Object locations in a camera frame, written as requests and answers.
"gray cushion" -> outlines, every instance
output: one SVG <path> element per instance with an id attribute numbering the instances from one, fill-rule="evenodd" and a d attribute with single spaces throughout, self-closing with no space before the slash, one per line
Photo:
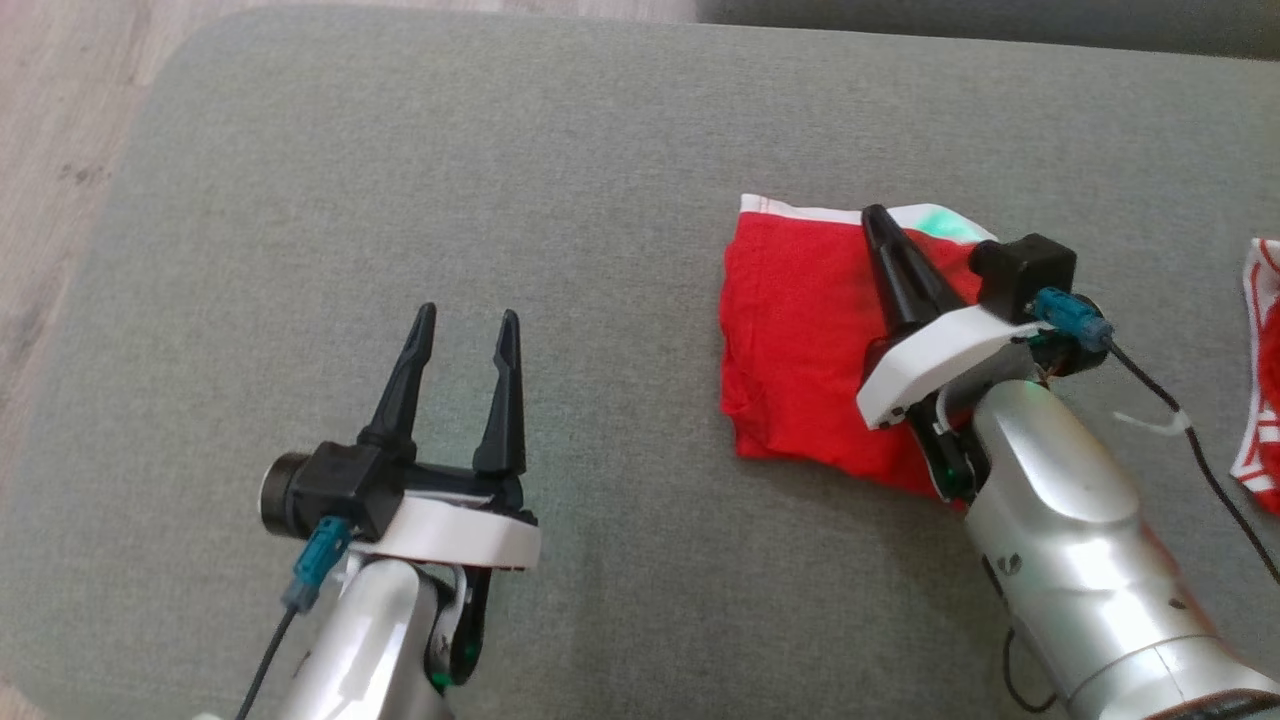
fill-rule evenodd
<path id="1" fill-rule="evenodd" d="M 1280 5 L 1266 0 L 695 0 L 695 5 L 704 23 L 1280 58 Z"/>
<path id="2" fill-rule="evenodd" d="M 163 73 L 61 322 L 0 516 L 0 669 L 59 717 L 229 715 L 300 550 L 261 529 L 259 478 L 358 430 L 434 300 L 421 456 L 468 461 L 517 309 L 545 529 L 543 565 L 495 584 L 465 716 L 989 717 L 1006 621 L 960 516 L 733 457 L 737 196 L 934 201 L 1068 242 L 1222 471 L 1240 263 L 1280 229 L 1276 117 L 1280 67 L 1206 58 L 340 8 L 218 24 Z M 1110 416 L 1158 405 L 1112 366 L 1064 386 L 1224 633 L 1280 670 L 1276 588 L 1183 442 Z"/>

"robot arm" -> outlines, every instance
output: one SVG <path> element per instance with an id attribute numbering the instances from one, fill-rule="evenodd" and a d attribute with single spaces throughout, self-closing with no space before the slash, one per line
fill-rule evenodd
<path id="1" fill-rule="evenodd" d="M 1133 479 L 1034 382 L 1106 357 L 1105 323 L 1042 313 L 1074 323 L 1061 333 L 1032 315 L 1070 292 L 1074 254 L 1039 236 L 983 243 L 970 261 L 979 305 L 955 307 L 954 292 L 929 299 L 946 281 L 882 208 L 868 208 L 863 227 L 884 275 L 888 336 L 869 351 L 859 409 L 869 427 L 910 423 L 940 495 L 968 505 L 987 577 L 1069 715 L 1280 715 L 1280 684 L 1219 639 L 1143 523 Z"/>
<path id="2" fill-rule="evenodd" d="M 424 305 L 355 445 L 287 454 L 262 480 L 270 532 L 314 542 L 338 520 L 353 536 L 342 594 L 298 667 L 283 720 L 452 719 L 445 689 L 475 670 L 494 570 L 538 565 L 541 533 L 520 482 L 518 318 L 508 310 L 502 320 L 498 383 L 470 469 L 417 462 L 412 430 L 434 327 L 435 306 Z"/>

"red and white cloth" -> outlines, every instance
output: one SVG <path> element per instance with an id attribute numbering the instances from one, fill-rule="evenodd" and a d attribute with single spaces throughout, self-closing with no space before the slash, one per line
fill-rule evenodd
<path id="1" fill-rule="evenodd" d="M 1253 238 L 1244 263 L 1253 395 L 1249 424 L 1231 475 L 1266 510 L 1280 515 L 1280 240 Z"/>
<path id="2" fill-rule="evenodd" d="M 973 302 L 968 242 L 991 233 L 938 205 L 890 214 Z M 867 346 L 884 334 L 860 213 L 742 196 L 719 320 L 721 409 L 739 456 L 815 460 L 937 497 L 906 424 L 872 432 L 855 404 Z"/>

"blue connector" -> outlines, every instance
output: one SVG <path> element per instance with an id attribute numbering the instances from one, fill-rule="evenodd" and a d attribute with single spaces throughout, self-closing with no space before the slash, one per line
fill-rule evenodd
<path id="1" fill-rule="evenodd" d="M 1089 352 L 1106 350 L 1115 334 L 1111 323 L 1092 305 L 1055 287 L 1036 293 L 1032 315 L 1074 337 Z"/>
<path id="2" fill-rule="evenodd" d="M 300 615 L 306 615 L 315 607 L 320 585 L 349 544 L 351 523 L 333 515 L 320 520 L 298 561 L 293 564 L 293 582 L 280 597 L 284 607 L 297 610 Z"/>

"wooden floor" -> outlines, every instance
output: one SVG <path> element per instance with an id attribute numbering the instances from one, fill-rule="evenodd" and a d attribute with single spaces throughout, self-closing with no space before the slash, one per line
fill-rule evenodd
<path id="1" fill-rule="evenodd" d="M 196 29 L 248 8 L 333 0 L 0 0 L 0 502 L 32 392 L 125 133 Z M 692 0 L 344 0 L 692 22 Z M 0 618 L 0 632 L 4 626 Z M 0 678 L 0 720 L 44 716 Z"/>

